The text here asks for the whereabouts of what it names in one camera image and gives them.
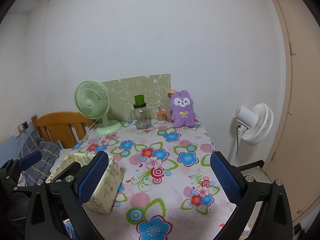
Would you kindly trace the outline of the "white standing fan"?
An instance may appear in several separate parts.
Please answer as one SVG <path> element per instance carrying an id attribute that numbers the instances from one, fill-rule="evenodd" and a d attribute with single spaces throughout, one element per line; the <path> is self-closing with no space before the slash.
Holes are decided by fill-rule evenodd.
<path id="1" fill-rule="evenodd" d="M 274 114 L 265 103 L 259 103 L 252 109 L 245 105 L 238 105 L 233 113 L 233 118 L 240 125 L 236 128 L 235 142 L 227 158 L 229 162 L 234 160 L 242 140 L 246 144 L 254 146 L 267 137 L 274 122 Z"/>

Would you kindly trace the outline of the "green desk fan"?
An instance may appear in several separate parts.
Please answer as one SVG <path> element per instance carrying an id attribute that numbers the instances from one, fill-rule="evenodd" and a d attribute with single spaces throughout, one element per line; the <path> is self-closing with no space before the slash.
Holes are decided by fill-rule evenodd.
<path id="1" fill-rule="evenodd" d="M 111 108 L 111 97 L 103 83 L 92 80 L 80 83 L 74 92 L 74 103 L 84 117 L 102 120 L 96 128 L 98 135 L 111 135 L 121 129 L 119 121 L 109 120 L 107 117 Z"/>

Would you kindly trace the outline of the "floral tablecloth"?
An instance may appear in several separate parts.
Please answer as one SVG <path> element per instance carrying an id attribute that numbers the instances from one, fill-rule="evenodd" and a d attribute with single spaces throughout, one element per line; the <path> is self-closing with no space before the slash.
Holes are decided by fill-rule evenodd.
<path id="1" fill-rule="evenodd" d="M 113 209 L 89 216 L 104 239 L 214 239 L 235 209 L 210 168 L 215 146 L 202 122 L 176 128 L 130 121 L 109 136 L 90 131 L 63 161 L 105 151 L 123 174 Z"/>

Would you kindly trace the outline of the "beige door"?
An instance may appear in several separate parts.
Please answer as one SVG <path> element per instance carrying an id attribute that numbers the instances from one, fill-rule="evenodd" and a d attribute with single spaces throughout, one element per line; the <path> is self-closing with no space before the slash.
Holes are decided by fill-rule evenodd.
<path id="1" fill-rule="evenodd" d="M 319 206 L 319 25 L 303 0 L 272 2 L 284 41 L 286 83 L 263 171 L 284 183 L 296 225 Z"/>

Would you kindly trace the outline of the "yellow fabric storage box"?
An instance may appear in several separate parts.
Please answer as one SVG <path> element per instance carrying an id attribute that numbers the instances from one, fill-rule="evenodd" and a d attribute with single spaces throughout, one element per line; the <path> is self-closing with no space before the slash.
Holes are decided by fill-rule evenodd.
<path id="1" fill-rule="evenodd" d="M 63 170 L 65 170 L 71 163 L 78 162 L 81 166 L 89 164 L 95 154 L 84 153 L 69 153 L 59 163 L 55 170 L 52 171 L 47 183 L 50 183 L 55 179 Z M 117 164 L 114 157 L 109 157 L 109 163 L 106 171 L 104 172 L 99 184 L 97 185 L 93 195 L 89 202 L 84 204 L 85 208 L 96 211 L 98 213 L 108 214 L 112 210 L 116 197 L 118 195 L 118 189 L 124 176 Z"/>

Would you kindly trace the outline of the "glass mason jar mug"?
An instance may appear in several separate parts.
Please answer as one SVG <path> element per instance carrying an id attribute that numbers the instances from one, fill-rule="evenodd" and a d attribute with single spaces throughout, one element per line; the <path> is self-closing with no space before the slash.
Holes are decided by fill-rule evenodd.
<path id="1" fill-rule="evenodd" d="M 135 95 L 135 103 L 131 111 L 131 120 L 137 129 L 148 129 L 150 126 L 149 110 L 144 95 Z"/>

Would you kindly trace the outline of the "toothpick jar orange lid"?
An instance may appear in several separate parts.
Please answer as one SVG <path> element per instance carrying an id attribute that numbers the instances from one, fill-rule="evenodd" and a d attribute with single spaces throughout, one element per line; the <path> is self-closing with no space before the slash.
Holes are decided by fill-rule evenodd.
<path id="1" fill-rule="evenodd" d="M 167 113 L 165 110 L 159 108 L 156 112 L 156 116 L 157 116 L 157 122 L 159 123 L 165 123 L 167 120 Z"/>

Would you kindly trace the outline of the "purple plush bunny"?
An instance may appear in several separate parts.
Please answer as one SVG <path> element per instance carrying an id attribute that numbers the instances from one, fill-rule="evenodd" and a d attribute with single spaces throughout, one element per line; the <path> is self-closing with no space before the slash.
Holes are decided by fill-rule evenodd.
<path id="1" fill-rule="evenodd" d="M 196 114 L 193 109 L 193 100 L 186 90 L 172 94 L 169 106 L 174 127 L 194 126 Z"/>

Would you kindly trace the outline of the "wall power socket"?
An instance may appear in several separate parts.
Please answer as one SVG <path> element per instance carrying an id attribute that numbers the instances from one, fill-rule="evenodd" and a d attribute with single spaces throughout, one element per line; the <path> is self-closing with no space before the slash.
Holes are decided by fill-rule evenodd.
<path id="1" fill-rule="evenodd" d="M 17 126 L 17 129 L 20 134 L 22 134 L 24 131 L 26 131 L 29 128 L 29 124 L 27 121 Z"/>

